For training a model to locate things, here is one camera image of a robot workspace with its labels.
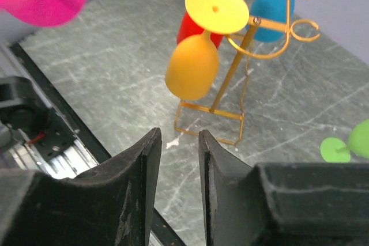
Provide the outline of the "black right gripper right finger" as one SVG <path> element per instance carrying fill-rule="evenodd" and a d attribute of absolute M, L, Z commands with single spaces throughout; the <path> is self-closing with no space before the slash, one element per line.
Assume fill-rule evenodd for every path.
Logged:
<path fill-rule="evenodd" d="M 207 245 L 367 245 L 368 165 L 245 164 L 198 135 Z"/>

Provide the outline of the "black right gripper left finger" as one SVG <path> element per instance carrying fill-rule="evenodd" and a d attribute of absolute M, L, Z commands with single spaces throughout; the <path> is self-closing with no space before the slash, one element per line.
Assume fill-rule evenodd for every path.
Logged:
<path fill-rule="evenodd" d="M 148 245 L 161 157 L 151 129 L 75 178 L 1 170 L 2 245 Z"/>

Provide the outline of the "green wine glass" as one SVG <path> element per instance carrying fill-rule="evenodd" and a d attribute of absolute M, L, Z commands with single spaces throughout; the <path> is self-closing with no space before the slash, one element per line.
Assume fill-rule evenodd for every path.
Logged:
<path fill-rule="evenodd" d="M 325 138 L 320 145 L 320 154 L 330 163 L 349 163 L 351 153 L 368 159 L 368 119 L 359 123 L 351 131 L 348 142 L 335 137 Z"/>

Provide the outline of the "blue wine glass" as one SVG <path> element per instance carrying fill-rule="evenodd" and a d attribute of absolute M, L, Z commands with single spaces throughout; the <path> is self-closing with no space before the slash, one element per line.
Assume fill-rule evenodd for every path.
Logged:
<path fill-rule="evenodd" d="M 254 0 L 250 14 L 268 20 L 286 23 L 286 0 Z M 263 43 L 272 43 L 282 37 L 282 33 L 259 27 L 254 39 Z"/>

